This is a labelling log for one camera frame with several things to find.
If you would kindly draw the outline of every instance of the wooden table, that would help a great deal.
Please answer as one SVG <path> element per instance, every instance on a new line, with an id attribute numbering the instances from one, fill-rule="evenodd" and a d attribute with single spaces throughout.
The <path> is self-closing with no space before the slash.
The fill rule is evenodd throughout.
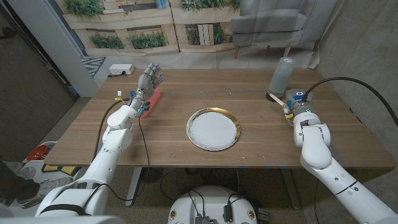
<path id="1" fill-rule="evenodd" d="M 151 167 L 269 167 L 301 168 L 301 149 L 282 108 L 266 100 L 274 70 L 164 70 L 162 96 L 147 118 L 141 119 Z M 104 112 L 117 90 L 135 90 L 136 70 L 124 78 L 109 78 L 78 115 L 45 159 L 50 165 L 88 166 Z M 288 89 L 309 88 L 322 77 L 317 71 L 294 70 Z M 323 84 L 313 91 L 313 112 L 330 128 L 332 154 L 348 168 L 391 168 L 395 162 L 348 106 Z M 115 106 L 110 114 L 116 111 Z M 230 111 L 241 123 L 238 141 L 224 151 L 208 152 L 190 142 L 186 125 L 191 115 L 206 107 Z M 147 156 L 133 121 L 133 143 L 118 165 L 146 167 Z"/>

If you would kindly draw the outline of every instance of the white plate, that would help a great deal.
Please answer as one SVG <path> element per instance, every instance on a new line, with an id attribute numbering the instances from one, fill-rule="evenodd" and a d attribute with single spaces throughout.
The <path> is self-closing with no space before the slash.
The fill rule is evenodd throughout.
<path id="1" fill-rule="evenodd" d="M 220 151 L 232 146 L 241 132 L 239 121 L 220 108 L 204 108 L 191 116 L 187 123 L 188 138 L 208 151 Z"/>

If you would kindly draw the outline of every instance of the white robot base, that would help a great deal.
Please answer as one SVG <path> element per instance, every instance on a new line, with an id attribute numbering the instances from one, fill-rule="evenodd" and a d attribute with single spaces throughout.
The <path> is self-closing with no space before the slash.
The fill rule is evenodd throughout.
<path id="1" fill-rule="evenodd" d="M 226 223 L 224 221 L 224 207 L 228 203 L 228 198 L 232 208 L 232 221 L 233 223 L 244 224 L 257 224 L 256 214 L 252 205 L 243 197 L 226 187 L 220 186 L 202 186 L 195 189 L 203 196 L 205 206 L 203 206 L 202 198 L 193 190 L 189 191 L 192 200 L 198 209 L 200 217 L 209 217 L 199 223 Z M 197 211 L 188 193 L 182 195 L 172 205 L 169 213 L 168 224 L 195 224 L 195 218 L 198 217 Z"/>

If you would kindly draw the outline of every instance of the wall mural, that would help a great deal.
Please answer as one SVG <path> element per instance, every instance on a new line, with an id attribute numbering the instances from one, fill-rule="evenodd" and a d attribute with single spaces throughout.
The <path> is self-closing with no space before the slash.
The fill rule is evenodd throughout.
<path id="1" fill-rule="evenodd" d="M 313 68 L 318 63 L 314 52 L 337 3 L 48 1 L 54 2 L 55 11 L 70 28 L 83 55 L 106 57 L 106 66 L 134 62 L 136 68 L 154 60 L 171 68 L 275 68 L 283 56 L 294 58 L 296 68 Z"/>
<path id="2" fill-rule="evenodd" d="M 90 57 L 233 49 L 240 0 L 56 0 Z"/>

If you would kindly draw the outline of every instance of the power strip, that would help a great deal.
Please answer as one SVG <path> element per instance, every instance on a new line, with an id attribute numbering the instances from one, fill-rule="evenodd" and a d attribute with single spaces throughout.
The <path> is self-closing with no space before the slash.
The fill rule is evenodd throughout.
<path id="1" fill-rule="evenodd" d="M 113 64 L 109 70 L 112 75 L 121 75 L 123 71 L 126 72 L 126 75 L 131 75 L 134 71 L 134 66 L 132 64 Z"/>

